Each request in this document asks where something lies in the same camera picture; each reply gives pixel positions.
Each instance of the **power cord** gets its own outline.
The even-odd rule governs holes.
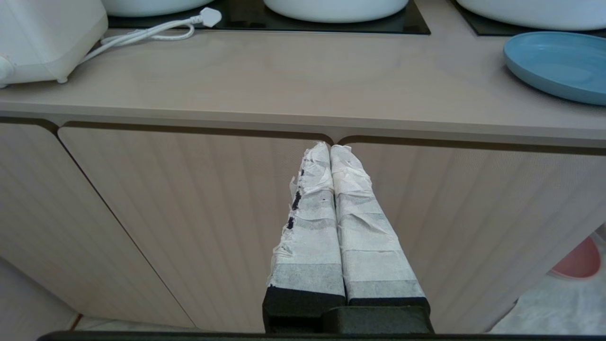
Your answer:
[[[129,44],[133,44],[134,42],[142,41],[143,39],[152,39],[152,40],[163,40],[163,41],[175,41],[182,40],[191,37],[194,33],[193,24],[202,24],[206,27],[213,27],[219,21],[221,21],[221,12],[212,9],[212,8],[204,8],[200,11],[200,15],[192,16],[189,19],[185,20],[174,20],[165,22],[163,24],[151,27],[145,30],[136,30],[125,35],[111,36],[101,40],[101,47],[90,52],[88,55],[84,56],[80,64],[88,61],[91,58],[94,58],[106,51],[107,49],[114,46],[125,46]],[[158,35],[162,31],[166,31],[169,29],[173,29],[177,26],[187,26],[189,27],[189,31],[182,35]]]

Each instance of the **black stovetop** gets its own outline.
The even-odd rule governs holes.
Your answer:
[[[223,19],[214,29],[219,30],[261,30],[261,31],[305,31],[305,32],[356,32],[356,33],[399,33],[429,35],[431,32],[419,12],[414,0],[405,9],[384,19],[355,24],[321,24],[290,19],[279,15],[265,6],[263,0],[215,0],[207,5],[219,10]],[[189,18],[197,15],[202,8],[171,15],[146,18],[109,17],[109,27],[114,29],[146,29],[163,22]],[[201,24],[197,29],[206,29]]]
[[[504,22],[485,18],[481,15],[477,15],[459,5],[456,0],[450,0],[456,9],[461,13],[467,24],[476,32],[479,36],[514,36],[521,33],[545,31],[532,29],[530,27],[517,26],[506,24]],[[583,33],[586,35],[600,36],[606,38],[606,29],[594,30],[594,31],[579,31],[575,33]]]

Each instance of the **plug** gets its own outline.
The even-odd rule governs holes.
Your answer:
[[[202,25],[206,27],[215,26],[223,18],[221,12],[208,7],[200,11],[200,16],[202,17]]]

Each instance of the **blue saucer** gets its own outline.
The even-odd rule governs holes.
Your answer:
[[[606,106],[606,39],[566,32],[516,35],[507,67],[529,85],[568,100]]]

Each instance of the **red object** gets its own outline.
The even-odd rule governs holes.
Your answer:
[[[581,280],[595,276],[602,266],[602,257],[591,237],[564,257],[551,272],[566,279]]]

